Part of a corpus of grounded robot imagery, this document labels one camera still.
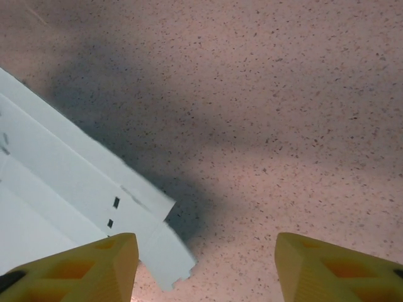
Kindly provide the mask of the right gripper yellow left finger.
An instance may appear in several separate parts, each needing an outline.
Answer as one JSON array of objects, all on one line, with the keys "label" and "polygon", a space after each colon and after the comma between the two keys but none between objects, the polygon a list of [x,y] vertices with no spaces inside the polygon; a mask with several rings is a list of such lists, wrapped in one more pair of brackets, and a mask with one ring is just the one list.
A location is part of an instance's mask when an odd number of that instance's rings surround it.
[{"label": "right gripper yellow left finger", "polygon": [[1,301],[130,301],[138,263],[135,234],[120,233],[11,269]]}]

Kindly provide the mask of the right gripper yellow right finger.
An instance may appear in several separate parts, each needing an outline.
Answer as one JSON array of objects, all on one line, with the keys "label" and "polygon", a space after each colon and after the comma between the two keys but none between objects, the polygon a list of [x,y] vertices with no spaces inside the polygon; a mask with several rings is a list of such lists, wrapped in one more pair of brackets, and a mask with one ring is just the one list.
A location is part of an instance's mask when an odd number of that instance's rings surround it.
[{"label": "right gripper yellow right finger", "polygon": [[279,233],[285,301],[402,301],[402,265],[296,233]]}]

